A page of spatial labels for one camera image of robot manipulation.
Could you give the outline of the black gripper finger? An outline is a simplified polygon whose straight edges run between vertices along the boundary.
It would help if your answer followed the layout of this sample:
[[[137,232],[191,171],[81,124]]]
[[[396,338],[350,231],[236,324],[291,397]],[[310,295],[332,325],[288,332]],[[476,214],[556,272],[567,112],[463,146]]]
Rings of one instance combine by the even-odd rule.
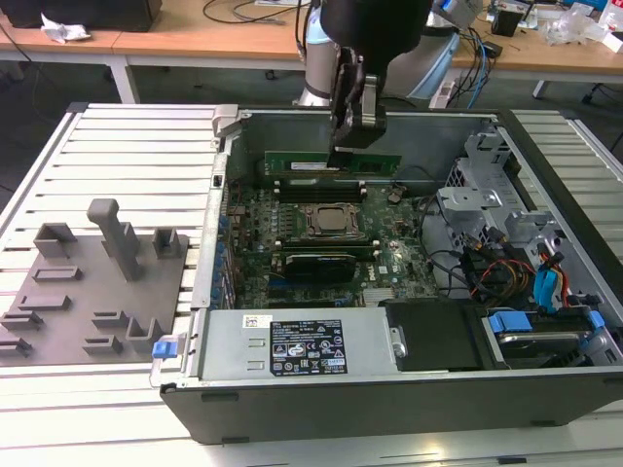
[[[356,148],[361,130],[361,103],[365,75],[359,56],[339,47],[331,102],[330,166],[346,165],[346,148]]]

